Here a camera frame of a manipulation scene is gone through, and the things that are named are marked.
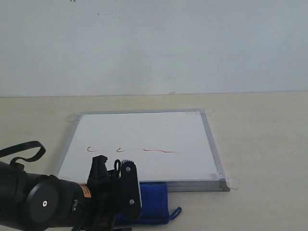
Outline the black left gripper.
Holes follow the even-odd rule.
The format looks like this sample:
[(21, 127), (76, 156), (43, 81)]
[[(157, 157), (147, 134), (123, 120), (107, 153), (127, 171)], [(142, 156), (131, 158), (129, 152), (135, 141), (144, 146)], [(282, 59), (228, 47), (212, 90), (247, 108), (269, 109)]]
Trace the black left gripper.
[(114, 168), (108, 170), (108, 158), (98, 155), (92, 159), (87, 186), (91, 191), (93, 208), (89, 218), (89, 231), (111, 231), (116, 215), (120, 212), (120, 177), (122, 162), (115, 160)]

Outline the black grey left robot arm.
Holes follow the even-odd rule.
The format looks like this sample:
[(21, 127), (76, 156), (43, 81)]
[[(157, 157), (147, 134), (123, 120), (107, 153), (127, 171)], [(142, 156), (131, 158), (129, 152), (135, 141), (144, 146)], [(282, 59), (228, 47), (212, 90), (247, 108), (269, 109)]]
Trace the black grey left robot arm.
[(122, 212), (119, 199), (122, 163), (105, 167), (93, 158), (87, 184), (54, 175), (30, 174), (22, 164), (0, 164), (0, 223), (20, 231), (70, 227), (74, 231), (111, 231)]

